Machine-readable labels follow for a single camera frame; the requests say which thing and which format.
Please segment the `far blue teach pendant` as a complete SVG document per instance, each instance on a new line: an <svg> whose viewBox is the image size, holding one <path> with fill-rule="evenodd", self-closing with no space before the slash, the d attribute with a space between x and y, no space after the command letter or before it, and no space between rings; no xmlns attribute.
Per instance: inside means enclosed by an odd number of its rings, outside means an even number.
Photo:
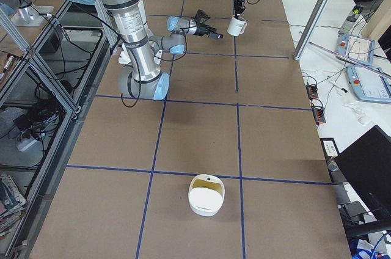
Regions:
<svg viewBox="0 0 391 259"><path fill-rule="evenodd" d="M339 35L336 52L365 65L373 65L375 41L353 34Z"/></svg>

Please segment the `blue teach pendant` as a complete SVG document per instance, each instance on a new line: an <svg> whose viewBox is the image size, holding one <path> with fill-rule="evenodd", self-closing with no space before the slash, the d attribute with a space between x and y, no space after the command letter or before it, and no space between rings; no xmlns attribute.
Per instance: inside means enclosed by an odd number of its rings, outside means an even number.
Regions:
<svg viewBox="0 0 391 259"><path fill-rule="evenodd" d="M373 65L375 41L353 34L339 35L336 52L365 65Z"/></svg>
<svg viewBox="0 0 391 259"><path fill-rule="evenodd" d="M387 78L355 65L347 68L347 76L353 93L360 101L390 104Z"/></svg>

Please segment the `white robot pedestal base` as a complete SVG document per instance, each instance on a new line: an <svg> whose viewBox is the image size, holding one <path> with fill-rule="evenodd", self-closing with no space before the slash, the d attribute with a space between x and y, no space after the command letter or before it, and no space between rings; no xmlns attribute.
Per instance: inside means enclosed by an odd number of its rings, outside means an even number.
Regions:
<svg viewBox="0 0 391 259"><path fill-rule="evenodd" d="M150 43L150 46L151 46L151 49L153 51L153 54L154 54L154 61L156 64L160 64L161 62L161 56L163 54L163 51L162 49L157 49L157 46L154 44L154 43ZM119 56L119 64L122 64L122 65L129 65L129 66L133 66L133 63L130 59L130 56L125 48L125 44L122 43L121 45L122 47L122 51L120 53L120 56Z"/></svg>

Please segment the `white mug with handle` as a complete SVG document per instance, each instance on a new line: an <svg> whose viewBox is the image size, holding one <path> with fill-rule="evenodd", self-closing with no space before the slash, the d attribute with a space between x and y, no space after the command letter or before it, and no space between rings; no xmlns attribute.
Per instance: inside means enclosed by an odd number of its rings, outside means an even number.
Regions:
<svg viewBox="0 0 391 259"><path fill-rule="evenodd" d="M247 27L247 21L241 16L232 16L227 28L228 34L237 37L244 33Z"/></svg>

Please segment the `aluminium frame post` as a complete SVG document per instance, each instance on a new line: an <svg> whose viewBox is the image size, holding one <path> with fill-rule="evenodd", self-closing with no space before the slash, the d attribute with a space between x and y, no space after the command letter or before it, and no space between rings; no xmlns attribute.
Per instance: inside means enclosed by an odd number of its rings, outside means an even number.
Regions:
<svg viewBox="0 0 391 259"><path fill-rule="evenodd" d="M316 25L317 25L322 13L323 13L325 7L327 6L328 2L329 2L329 0L317 0L315 6L313 8L313 11L309 17L309 20L305 26L305 29L304 29L304 31L298 41L296 49L294 51L294 54L293 54L294 60L301 59L301 57L304 53L304 50L307 47L307 45L309 44L310 38L313 35L315 28L316 28Z"/></svg>

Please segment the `black monitor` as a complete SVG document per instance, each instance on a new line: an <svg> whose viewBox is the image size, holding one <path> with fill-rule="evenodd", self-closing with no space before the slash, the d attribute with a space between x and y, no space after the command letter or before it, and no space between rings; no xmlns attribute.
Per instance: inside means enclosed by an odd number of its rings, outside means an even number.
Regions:
<svg viewBox="0 0 391 259"><path fill-rule="evenodd" d="M390 217L390 136L373 126L335 162L347 182L377 219Z"/></svg>

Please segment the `reacher grabber tool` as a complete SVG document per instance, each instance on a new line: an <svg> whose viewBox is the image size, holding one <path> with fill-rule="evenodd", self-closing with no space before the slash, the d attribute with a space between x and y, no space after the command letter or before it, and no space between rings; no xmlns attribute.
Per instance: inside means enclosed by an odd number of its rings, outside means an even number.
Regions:
<svg viewBox="0 0 391 259"><path fill-rule="evenodd" d="M363 64L363 63L361 63L361 62L359 62L359 61L357 61L355 59L349 58L348 56L336 53L335 51L331 51L331 50L329 50L329 49L327 49L327 48L325 48L323 46L320 46L320 45L318 45L316 43L313 43L313 42L309 42L309 45L315 46L316 48L319 48L322 51L325 51L325 52L327 52L329 54L332 54L332 55L334 55L335 57L337 57L337 58L339 58L341 60L344 60L346 62L349 62L349 63L357 65L357 66L360 66L360 67L362 67L362 68L364 68L364 69L366 69L366 70L368 70L370 72L373 72L373 73L375 73L375 74L377 74L379 76L382 76L383 78L391 79L391 76L389 74L381 72L381 71L377 71L377 70L375 70L374 68L371 68L368 65L365 65L365 64Z"/></svg>

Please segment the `white oval bin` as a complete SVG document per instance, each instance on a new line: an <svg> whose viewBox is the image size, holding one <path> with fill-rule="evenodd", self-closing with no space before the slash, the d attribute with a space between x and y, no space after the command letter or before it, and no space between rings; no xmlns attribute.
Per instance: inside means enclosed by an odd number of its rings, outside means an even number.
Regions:
<svg viewBox="0 0 391 259"><path fill-rule="evenodd" d="M211 217L221 209L225 198L225 186L218 177L196 175L189 185L188 202L196 214Z"/></svg>

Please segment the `near blue teach pendant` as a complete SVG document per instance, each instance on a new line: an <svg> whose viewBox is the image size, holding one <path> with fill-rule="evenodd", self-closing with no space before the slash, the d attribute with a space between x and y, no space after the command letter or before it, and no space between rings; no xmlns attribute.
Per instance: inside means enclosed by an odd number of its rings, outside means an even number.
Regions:
<svg viewBox="0 0 391 259"><path fill-rule="evenodd" d="M355 65L347 68L347 76L353 93L360 101L390 104L387 78Z"/></svg>

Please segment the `clear water bottle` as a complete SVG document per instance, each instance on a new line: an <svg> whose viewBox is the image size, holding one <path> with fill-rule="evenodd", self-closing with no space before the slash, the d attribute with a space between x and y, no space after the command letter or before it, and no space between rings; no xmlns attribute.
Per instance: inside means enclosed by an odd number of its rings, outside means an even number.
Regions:
<svg viewBox="0 0 391 259"><path fill-rule="evenodd" d="M359 15L362 13L363 9L364 9L364 5L362 4L356 4L353 7L353 9L349 12L348 16L346 17L345 21L343 22L342 26L339 29L338 31L339 35L344 35L351 31Z"/></svg>

